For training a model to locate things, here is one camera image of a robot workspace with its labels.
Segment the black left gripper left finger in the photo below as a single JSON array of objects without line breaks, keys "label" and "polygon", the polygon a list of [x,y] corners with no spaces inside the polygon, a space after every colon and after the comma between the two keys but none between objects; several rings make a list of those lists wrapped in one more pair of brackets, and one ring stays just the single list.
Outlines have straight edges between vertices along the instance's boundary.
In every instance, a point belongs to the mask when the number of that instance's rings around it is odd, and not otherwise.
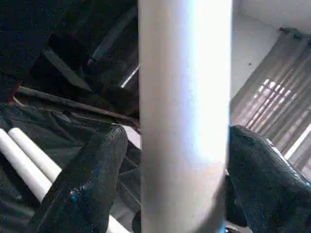
[{"label": "black left gripper left finger", "polygon": [[52,184],[31,233],[104,233],[128,139],[120,125],[95,133]]}]

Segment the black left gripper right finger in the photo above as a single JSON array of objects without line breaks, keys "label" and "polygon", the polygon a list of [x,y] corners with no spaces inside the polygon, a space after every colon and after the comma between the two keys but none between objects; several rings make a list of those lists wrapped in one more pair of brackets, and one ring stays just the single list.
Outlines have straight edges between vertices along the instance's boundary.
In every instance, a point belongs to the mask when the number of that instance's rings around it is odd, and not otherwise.
[{"label": "black left gripper right finger", "polygon": [[228,153],[229,178],[252,232],[311,231],[311,183],[268,139],[231,126]]}]

